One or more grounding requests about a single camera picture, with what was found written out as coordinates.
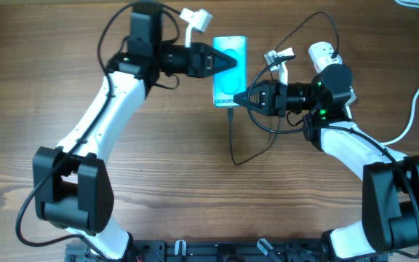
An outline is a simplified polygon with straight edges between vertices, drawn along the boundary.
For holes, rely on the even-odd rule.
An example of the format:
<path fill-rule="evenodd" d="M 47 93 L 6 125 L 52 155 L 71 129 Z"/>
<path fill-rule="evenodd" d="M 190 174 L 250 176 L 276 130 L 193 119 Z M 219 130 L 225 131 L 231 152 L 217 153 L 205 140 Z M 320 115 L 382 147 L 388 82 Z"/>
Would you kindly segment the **blue screen smartphone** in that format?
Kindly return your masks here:
<path fill-rule="evenodd" d="M 236 66 L 214 75 L 213 103 L 218 108 L 234 107 L 234 95 L 247 89 L 247 37 L 217 36 L 213 47 L 236 60 Z"/>

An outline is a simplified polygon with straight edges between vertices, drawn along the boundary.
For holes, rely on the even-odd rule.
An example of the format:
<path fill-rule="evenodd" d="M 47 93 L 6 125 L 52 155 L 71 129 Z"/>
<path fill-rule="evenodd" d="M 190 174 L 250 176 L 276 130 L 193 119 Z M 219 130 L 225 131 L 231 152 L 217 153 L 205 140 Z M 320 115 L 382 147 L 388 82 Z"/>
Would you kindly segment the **white power strip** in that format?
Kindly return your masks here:
<path fill-rule="evenodd" d="M 312 44 L 308 53 L 311 60 L 314 55 L 319 57 L 329 55 L 331 58 L 338 56 L 333 57 L 334 49 L 325 41 Z M 317 73 L 312 81 L 314 96 L 323 108 L 330 111 L 341 110 L 356 99 L 352 88 L 353 81 L 352 70 L 347 65 L 329 65 L 321 73 Z"/>

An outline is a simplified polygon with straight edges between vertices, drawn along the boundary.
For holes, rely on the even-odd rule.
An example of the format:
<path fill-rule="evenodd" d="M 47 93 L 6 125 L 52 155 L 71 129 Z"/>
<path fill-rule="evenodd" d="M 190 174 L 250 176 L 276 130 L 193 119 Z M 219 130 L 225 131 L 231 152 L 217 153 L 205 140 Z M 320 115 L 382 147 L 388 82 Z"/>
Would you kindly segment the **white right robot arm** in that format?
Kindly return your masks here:
<path fill-rule="evenodd" d="M 332 64 L 308 84 L 257 76 L 234 95 L 250 116 L 302 114 L 305 139 L 361 180 L 361 219 L 324 232 L 314 251 L 318 261 L 408 255 L 410 247 L 419 251 L 419 155 L 395 151 L 358 128 L 346 113 L 352 82 L 349 67 Z"/>

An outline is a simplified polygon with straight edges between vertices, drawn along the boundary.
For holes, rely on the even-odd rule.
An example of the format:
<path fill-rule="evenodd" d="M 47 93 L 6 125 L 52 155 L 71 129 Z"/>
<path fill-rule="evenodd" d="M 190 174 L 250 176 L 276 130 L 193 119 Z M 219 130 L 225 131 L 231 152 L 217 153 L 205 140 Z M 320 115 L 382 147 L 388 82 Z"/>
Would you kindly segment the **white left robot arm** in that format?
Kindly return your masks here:
<path fill-rule="evenodd" d="M 112 216 L 114 194 L 106 164 L 134 112 L 161 74 L 205 78 L 236 61 L 191 39 L 206 31 L 211 14 L 176 10 L 157 1 L 125 6 L 130 31 L 119 50 L 100 63 L 101 88 L 81 120 L 54 148 L 33 157 L 34 187 L 27 200 L 39 219 L 80 239 L 96 261 L 132 261 L 132 235 Z"/>

